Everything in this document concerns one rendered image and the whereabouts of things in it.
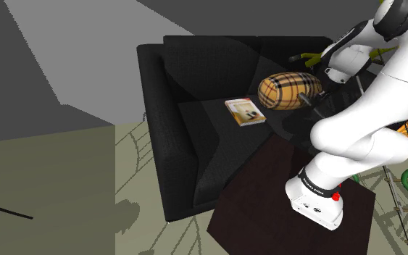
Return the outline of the cream and orange book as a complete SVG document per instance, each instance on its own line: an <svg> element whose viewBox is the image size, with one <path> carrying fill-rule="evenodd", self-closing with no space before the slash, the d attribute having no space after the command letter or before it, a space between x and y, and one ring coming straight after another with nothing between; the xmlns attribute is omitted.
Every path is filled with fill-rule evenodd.
<svg viewBox="0 0 408 255"><path fill-rule="evenodd" d="M267 119L249 98L227 100L225 105L240 127L263 123Z"/></svg>

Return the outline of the dark robot stand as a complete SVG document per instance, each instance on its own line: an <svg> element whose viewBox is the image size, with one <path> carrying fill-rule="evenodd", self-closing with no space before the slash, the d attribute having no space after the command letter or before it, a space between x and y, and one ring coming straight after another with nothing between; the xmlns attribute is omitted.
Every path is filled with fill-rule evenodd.
<svg viewBox="0 0 408 255"><path fill-rule="evenodd" d="M334 231L295 212L286 181L312 159L272 135L224 188L207 228L229 255L367 255L375 193L345 180Z"/></svg>

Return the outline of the black sofa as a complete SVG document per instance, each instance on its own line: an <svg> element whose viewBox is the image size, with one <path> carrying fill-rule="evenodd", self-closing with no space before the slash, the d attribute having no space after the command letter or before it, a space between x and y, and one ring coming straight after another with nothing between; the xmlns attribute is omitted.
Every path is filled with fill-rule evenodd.
<svg viewBox="0 0 408 255"><path fill-rule="evenodd" d="M375 75L363 71L333 92L316 110L263 109L266 121L241 127L225 105L258 102L263 79L280 72L305 72L300 53L319 53L324 36L167 35L161 44L137 48L165 219L184 219L214 209L225 184L272 135L316 154L309 133L321 116L353 104Z"/></svg>

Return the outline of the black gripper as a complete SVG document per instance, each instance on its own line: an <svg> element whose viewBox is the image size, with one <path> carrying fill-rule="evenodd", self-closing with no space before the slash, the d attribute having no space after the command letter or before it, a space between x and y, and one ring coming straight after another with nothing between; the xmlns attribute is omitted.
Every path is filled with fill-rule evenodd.
<svg viewBox="0 0 408 255"><path fill-rule="evenodd" d="M317 107L324 100L328 99L332 93L339 89L339 84L329 80L322 84L322 91L317 93L314 97L308 96L305 93L299 93L297 98L302 101L303 105L309 107Z"/></svg>

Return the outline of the tan plaid cylinder pillow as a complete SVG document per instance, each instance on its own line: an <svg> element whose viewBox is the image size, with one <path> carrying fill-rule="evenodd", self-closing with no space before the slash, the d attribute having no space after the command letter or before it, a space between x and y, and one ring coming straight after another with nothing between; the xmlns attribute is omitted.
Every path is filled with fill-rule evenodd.
<svg viewBox="0 0 408 255"><path fill-rule="evenodd" d="M322 92L321 82L306 72L281 72L262 80L257 89L260 104L271 110L295 110L306 106L299 94L313 98Z"/></svg>

